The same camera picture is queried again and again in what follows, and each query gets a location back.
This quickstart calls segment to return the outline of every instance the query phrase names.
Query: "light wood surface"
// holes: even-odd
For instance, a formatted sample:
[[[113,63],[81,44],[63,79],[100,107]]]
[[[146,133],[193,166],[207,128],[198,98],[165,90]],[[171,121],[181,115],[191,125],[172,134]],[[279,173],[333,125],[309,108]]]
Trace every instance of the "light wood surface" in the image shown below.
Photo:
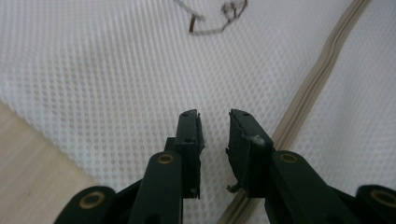
[[[53,223],[94,185],[59,148],[0,102],[0,223]]]

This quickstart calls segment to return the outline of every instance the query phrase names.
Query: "brass ring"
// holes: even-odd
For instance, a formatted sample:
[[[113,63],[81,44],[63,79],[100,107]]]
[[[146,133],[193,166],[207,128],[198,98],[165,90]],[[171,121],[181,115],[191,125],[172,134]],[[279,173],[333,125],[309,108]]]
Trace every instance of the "brass ring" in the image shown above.
[[[296,163],[298,158],[295,157],[292,154],[289,153],[283,153],[280,155],[280,159],[282,159],[282,161],[288,162],[288,163]]]
[[[101,204],[105,197],[105,194],[101,191],[91,192],[79,201],[79,206],[83,209],[91,209]]]
[[[373,189],[370,192],[372,198],[374,198],[377,202],[382,203],[388,207],[396,208],[396,195],[393,195],[389,192],[379,189]]]
[[[170,155],[170,154],[164,154],[164,155],[161,155],[160,157],[158,157],[158,159],[157,159],[157,161],[160,163],[160,164],[169,164],[169,163],[171,163],[172,161],[173,161],[173,156],[172,155]]]

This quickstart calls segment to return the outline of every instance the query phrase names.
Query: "wooden floor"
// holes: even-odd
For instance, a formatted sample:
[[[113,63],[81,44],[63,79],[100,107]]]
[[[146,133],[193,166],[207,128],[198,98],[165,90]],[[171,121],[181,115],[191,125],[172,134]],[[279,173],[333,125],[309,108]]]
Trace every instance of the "wooden floor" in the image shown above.
[[[53,223],[93,180],[0,102],[0,223]]]

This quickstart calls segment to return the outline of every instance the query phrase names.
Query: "waffle-textured fabric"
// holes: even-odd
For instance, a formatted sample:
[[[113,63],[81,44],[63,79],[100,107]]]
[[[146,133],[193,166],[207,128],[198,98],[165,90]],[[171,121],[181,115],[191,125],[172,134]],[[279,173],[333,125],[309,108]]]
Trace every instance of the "waffle-textured fabric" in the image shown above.
[[[183,221],[215,223],[233,198],[225,187],[235,182],[224,153],[228,112],[231,108],[248,111],[271,135],[350,2],[250,0],[241,17],[224,32],[192,36],[188,33],[191,14],[171,0],[1,1],[0,97],[98,184],[117,190],[143,176],[149,157],[162,151],[166,138],[176,134],[178,115],[197,108],[206,145],[201,155],[202,192],[200,201],[185,201]],[[205,16],[204,21],[196,22],[197,29],[217,28],[224,20],[220,14],[224,1],[183,3]],[[365,13],[371,16],[360,21],[358,33],[349,38],[334,76],[293,147],[314,163],[326,180],[348,191],[367,174],[354,176],[352,184],[346,178],[359,172],[357,164],[372,157],[379,158],[374,159],[373,167],[380,169],[371,175],[395,170],[389,153],[395,148],[394,135],[387,133],[383,141],[370,135],[372,126],[379,138],[387,130],[394,133],[395,117],[388,120],[377,115],[372,105],[356,103],[367,100],[362,94],[370,95],[359,92],[363,84],[366,91],[375,92],[370,95],[373,102],[393,102],[390,97],[394,92],[387,95],[381,83],[372,86],[382,74],[379,80],[391,88],[394,82],[388,79],[394,81],[395,72],[394,65],[389,65],[395,50],[386,45],[395,46],[391,33],[395,33],[396,20],[383,24],[379,19],[383,12],[394,19],[395,10],[386,9],[394,4],[378,1],[376,5],[380,7]],[[375,29],[388,32],[385,43],[377,39],[381,34]],[[367,40],[361,34],[372,38]],[[376,61],[365,63],[366,57]],[[378,110],[390,116],[394,106],[393,102]],[[357,112],[365,108],[369,111]],[[381,129],[384,122],[387,128]],[[322,126],[329,125],[320,132]],[[344,143],[335,138],[338,145],[328,145],[332,138],[322,133],[342,135],[335,131],[349,137],[343,138]],[[366,141],[365,136],[373,141]],[[377,152],[357,157],[355,142],[365,146],[364,152]],[[336,148],[337,157],[323,159]],[[388,154],[379,155],[384,150]],[[336,177],[340,163],[350,163],[344,167],[357,171]],[[266,219],[262,214],[257,218]]]

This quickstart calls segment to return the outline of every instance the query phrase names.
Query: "zipper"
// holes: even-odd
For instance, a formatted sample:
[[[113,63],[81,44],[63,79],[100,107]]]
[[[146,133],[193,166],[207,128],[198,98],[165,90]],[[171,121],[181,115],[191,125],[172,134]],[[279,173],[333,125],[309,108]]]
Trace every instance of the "zipper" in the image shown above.
[[[291,104],[279,122],[272,139],[277,149],[288,149],[304,124],[312,106],[328,80],[338,55],[350,31],[370,0],[354,0],[335,24],[328,36],[317,62],[306,76]],[[249,199],[241,189],[236,195],[218,224],[243,223],[257,207],[260,199]]]

